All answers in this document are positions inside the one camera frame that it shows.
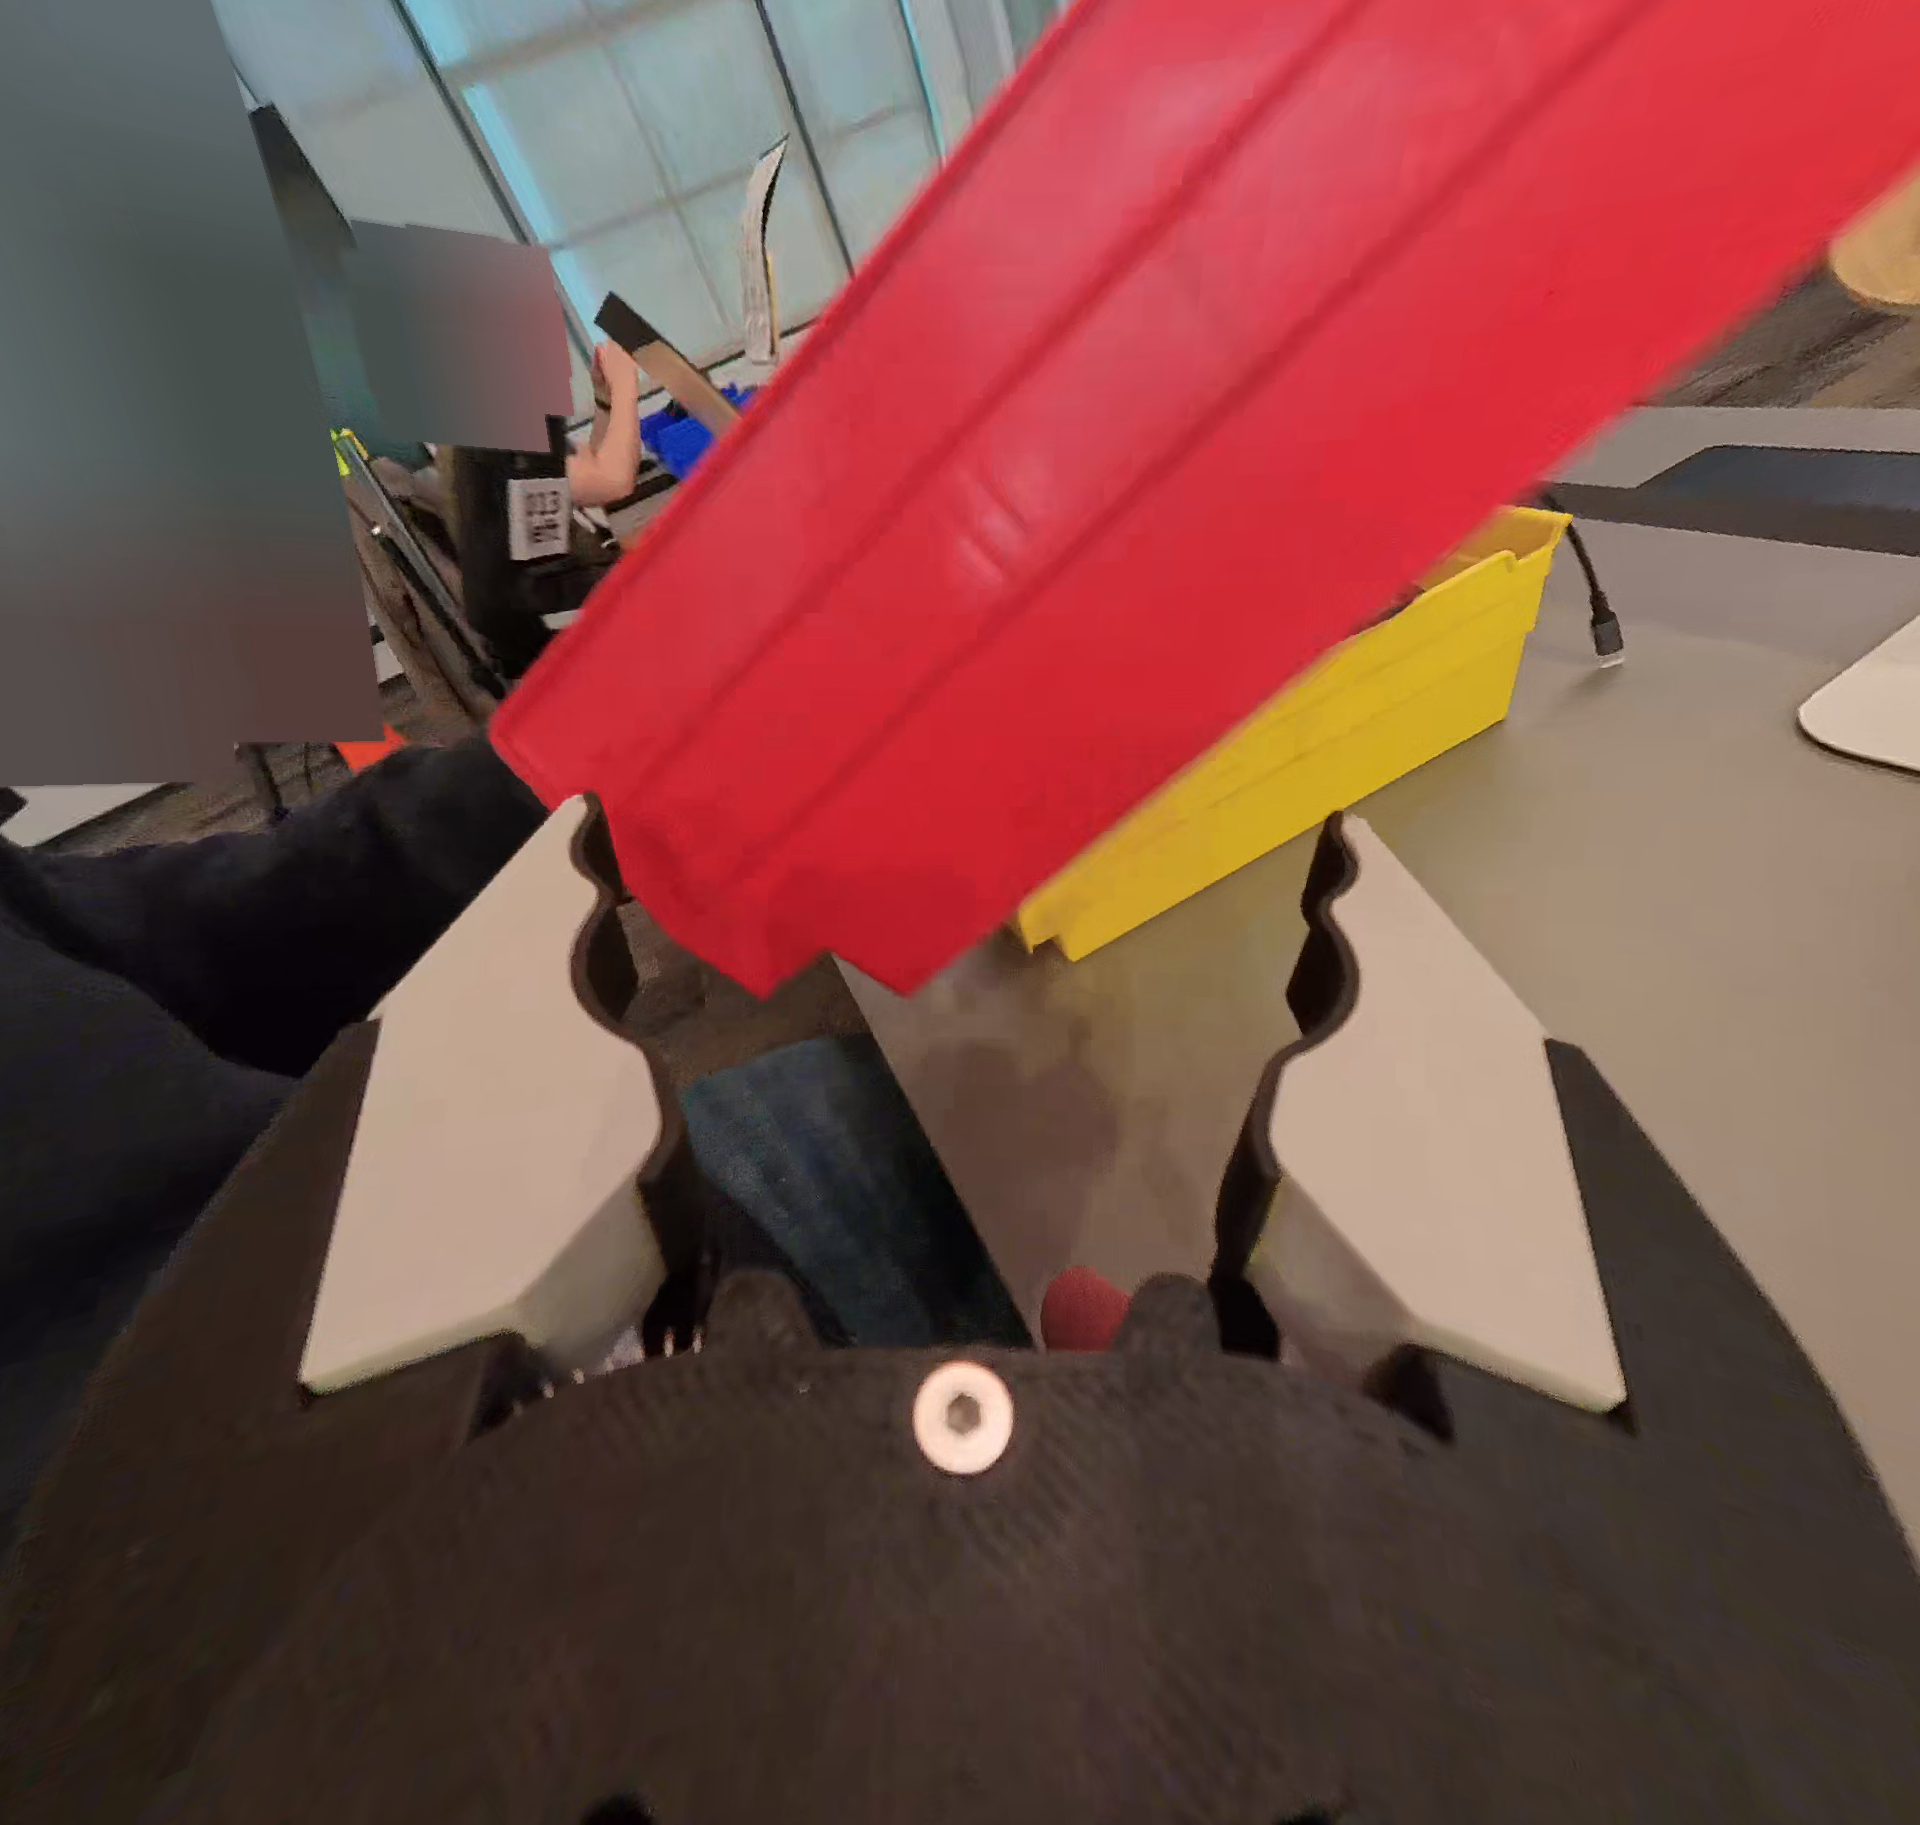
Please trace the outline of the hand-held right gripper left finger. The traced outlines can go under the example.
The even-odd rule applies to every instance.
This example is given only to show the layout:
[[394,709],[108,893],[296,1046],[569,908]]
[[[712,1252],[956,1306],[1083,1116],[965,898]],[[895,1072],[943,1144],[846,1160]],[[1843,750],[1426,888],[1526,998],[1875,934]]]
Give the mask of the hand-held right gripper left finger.
[[563,802],[373,1009],[300,1353],[312,1395],[489,1337],[582,1379],[669,1275],[642,1190],[675,1142],[622,1027],[600,806]]

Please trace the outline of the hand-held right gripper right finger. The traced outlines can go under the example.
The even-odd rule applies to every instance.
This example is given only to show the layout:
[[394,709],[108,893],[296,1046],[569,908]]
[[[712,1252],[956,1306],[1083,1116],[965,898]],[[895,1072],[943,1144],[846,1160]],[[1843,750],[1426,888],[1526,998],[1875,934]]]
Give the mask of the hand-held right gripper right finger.
[[1215,1277],[1350,1384],[1413,1352],[1626,1401],[1542,1022],[1356,814],[1320,829],[1294,1039],[1215,1205]]

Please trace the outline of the yellow plastic bin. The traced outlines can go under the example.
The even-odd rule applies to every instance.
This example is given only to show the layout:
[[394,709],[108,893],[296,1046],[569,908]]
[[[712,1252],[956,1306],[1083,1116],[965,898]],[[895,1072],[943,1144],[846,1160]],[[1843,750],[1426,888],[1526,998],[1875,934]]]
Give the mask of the yellow plastic bin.
[[1033,892],[1010,922],[1019,948],[1075,964],[1499,727],[1568,528],[1555,511],[1505,507]]

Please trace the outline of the red plastic bin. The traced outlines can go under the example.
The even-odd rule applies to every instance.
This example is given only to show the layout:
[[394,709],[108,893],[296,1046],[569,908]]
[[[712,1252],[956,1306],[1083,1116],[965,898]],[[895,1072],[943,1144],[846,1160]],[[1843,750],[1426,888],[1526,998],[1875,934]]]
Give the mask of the red plastic bin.
[[1075,0],[492,719],[909,994],[1916,165],[1916,0]]

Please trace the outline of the person's left forearm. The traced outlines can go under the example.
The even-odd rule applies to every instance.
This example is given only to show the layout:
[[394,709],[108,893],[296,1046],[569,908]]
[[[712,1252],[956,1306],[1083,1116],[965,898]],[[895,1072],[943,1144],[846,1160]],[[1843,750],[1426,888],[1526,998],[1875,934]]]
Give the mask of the person's left forearm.
[[4,916],[216,1056],[301,1075],[545,818],[486,738],[405,748],[262,829],[100,854],[4,840]]

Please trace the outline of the person's right hand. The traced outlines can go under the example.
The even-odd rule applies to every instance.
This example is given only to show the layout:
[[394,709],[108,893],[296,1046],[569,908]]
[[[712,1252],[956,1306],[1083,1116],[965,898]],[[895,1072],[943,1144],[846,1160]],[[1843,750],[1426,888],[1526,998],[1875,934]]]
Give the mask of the person's right hand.
[[1133,1296],[1086,1267],[1051,1278],[1042,1302],[1042,1343],[1048,1353],[1109,1352],[1125,1329]]

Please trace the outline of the person's blue jeans leg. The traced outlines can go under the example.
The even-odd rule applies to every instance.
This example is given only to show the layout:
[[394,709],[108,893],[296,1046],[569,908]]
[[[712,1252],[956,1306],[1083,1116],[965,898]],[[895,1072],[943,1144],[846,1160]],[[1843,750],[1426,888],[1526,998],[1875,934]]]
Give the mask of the person's blue jeans leg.
[[1025,1349],[1033,1334],[868,1037],[781,1046],[681,1095],[706,1183],[706,1277],[784,1277],[864,1349]]

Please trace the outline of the white stand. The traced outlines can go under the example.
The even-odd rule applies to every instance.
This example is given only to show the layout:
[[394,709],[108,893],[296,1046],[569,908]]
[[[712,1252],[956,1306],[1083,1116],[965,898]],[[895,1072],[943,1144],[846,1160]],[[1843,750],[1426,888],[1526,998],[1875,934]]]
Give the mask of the white stand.
[[1813,745],[1917,778],[1917,618],[1844,667],[1798,709]]

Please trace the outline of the dark board with wooden rim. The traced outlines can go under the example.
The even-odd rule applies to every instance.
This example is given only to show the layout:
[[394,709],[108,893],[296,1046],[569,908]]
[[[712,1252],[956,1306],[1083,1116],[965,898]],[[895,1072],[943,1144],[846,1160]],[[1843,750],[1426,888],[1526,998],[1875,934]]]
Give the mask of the dark board with wooden rim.
[[1853,219],[1828,246],[1836,286],[1859,306],[1917,315],[1917,173]]

